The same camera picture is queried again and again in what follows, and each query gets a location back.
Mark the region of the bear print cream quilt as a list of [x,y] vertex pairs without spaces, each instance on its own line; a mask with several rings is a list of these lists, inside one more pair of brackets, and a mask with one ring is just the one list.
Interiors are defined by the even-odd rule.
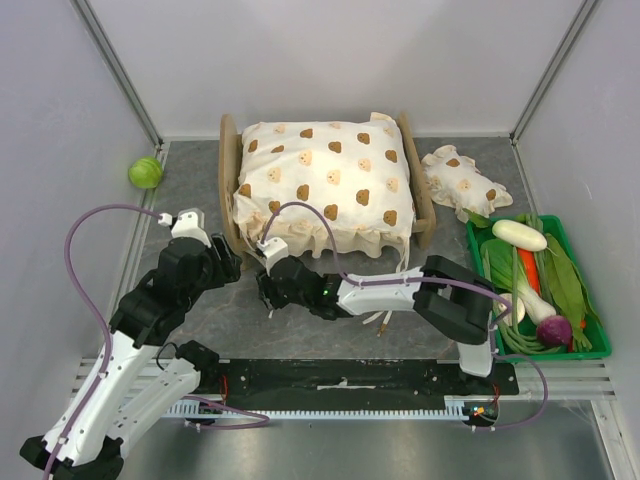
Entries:
[[[267,305],[295,303],[330,320],[414,309],[410,170],[391,117],[260,122],[241,140],[233,220],[265,264],[257,280]],[[319,275],[299,259],[325,250],[377,258],[385,247],[400,255],[393,274]]]

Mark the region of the wooden pet bed frame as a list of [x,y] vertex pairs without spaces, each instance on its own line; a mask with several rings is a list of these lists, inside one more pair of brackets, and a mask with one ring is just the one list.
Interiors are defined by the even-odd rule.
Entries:
[[295,256],[331,248],[371,258],[426,248],[436,216],[408,120],[220,124],[219,197],[226,238],[242,256],[263,237]]

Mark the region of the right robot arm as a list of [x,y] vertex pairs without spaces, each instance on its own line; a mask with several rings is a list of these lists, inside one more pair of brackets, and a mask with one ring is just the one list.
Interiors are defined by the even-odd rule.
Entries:
[[458,381],[467,392],[483,392],[494,381],[489,324],[498,301],[491,282],[439,255],[406,272],[320,275],[296,257],[277,261],[256,275],[261,300],[271,310],[290,304],[325,320],[370,312],[414,312],[459,351]]

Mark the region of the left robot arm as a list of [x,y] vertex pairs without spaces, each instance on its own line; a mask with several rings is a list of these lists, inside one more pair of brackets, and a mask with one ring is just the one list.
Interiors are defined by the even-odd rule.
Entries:
[[56,479],[116,478],[133,446],[173,404],[218,385],[218,354],[191,340],[150,385],[126,398],[198,298],[238,281],[240,265],[220,234],[206,242],[172,239],[156,268],[120,300],[108,340],[72,404],[45,435],[24,442],[21,457]]

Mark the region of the green cabbage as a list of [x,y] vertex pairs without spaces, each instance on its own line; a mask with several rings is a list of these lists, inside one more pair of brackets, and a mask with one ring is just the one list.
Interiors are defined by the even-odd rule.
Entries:
[[154,157],[141,157],[128,170],[131,183],[140,189],[154,189],[163,179],[164,170],[159,160]]

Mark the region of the bear print small pillow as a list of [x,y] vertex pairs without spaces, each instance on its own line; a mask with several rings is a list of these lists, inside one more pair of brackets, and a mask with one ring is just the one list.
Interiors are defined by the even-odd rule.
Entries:
[[450,207],[463,223],[469,212],[488,218],[497,208],[513,204],[506,187],[485,177],[474,159],[460,155],[453,145],[426,154],[421,165],[431,199]]

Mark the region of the white mushroom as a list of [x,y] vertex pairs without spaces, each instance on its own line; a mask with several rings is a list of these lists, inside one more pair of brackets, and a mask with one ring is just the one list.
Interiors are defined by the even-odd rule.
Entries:
[[517,305],[515,308],[516,315],[513,315],[513,313],[505,314],[505,311],[507,310],[506,303],[508,303],[510,306],[513,306],[512,295],[510,293],[501,293],[499,297],[501,298],[501,301],[493,302],[493,312],[495,317],[500,318],[500,322],[502,324],[506,326],[512,326],[513,322],[519,324],[524,320],[526,310],[524,307],[524,303],[520,299],[517,300]]

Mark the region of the white radish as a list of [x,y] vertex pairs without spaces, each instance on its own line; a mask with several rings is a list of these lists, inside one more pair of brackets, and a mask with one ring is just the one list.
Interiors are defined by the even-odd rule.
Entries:
[[539,231],[513,220],[498,220],[492,226],[493,235],[516,248],[539,252],[547,248],[547,240]]

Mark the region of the green beans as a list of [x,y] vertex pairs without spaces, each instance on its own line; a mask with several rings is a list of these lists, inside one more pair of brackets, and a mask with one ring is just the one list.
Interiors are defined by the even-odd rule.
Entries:
[[498,330],[505,345],[512,352],[524,355],[542,355],[558,353],[560,347],[547,347],[535,336],[525,335],[519,331],[519,324],[524,319],[526,310],[523,302],[518,299],[516,306],[516,321],[513,321],[510,314],[501,318],[498,322]]

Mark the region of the orange carrot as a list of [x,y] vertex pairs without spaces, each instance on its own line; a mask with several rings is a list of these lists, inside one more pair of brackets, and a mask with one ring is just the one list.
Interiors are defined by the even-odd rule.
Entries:
[[522,248],[518,248],[517,252],[522,262],[522,265],[524,267],[524,271],[530,287],[537,294],[540,294],[541,293],[540,281],[539,281],[538,270],[537,270],[534,254],[531,251],[524,250]]

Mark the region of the green plastic basket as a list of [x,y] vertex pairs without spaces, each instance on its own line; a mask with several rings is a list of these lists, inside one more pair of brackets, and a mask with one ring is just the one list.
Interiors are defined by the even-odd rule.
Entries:
[[[576,263],[569,237],[560,219],[553,215],[538,217],[551,251],[544,255],[545,273],[539,281],[549,287],[549,298],[559,314],[567,313],[572,327],[572,340],[568,346],[554,354],[527,355],[543,361],[601,359],[611,355],[612,347],[594,309],[590,292]],[[527,314],[520,323],[519,331],[536,337],[537,325]],[[496,345],[502,355],[514,353],[504,344],[500,332],[496,334]]]

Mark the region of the purple cabbage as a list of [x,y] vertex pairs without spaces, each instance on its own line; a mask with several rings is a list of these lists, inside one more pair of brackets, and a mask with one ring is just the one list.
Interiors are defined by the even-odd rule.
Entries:
[[537,340],[549,348],[568,346],[572,334],[569,320],[560,315],[547,317],[536,327]]

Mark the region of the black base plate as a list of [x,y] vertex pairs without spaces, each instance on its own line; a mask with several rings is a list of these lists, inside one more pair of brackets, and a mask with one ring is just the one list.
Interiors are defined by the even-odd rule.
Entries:
[[426,359],[232,359],[205,374],[196,392],[259,410],[436,409],[446,396],[515,396],[519,386],[509,363],[480,378],[457,363]]

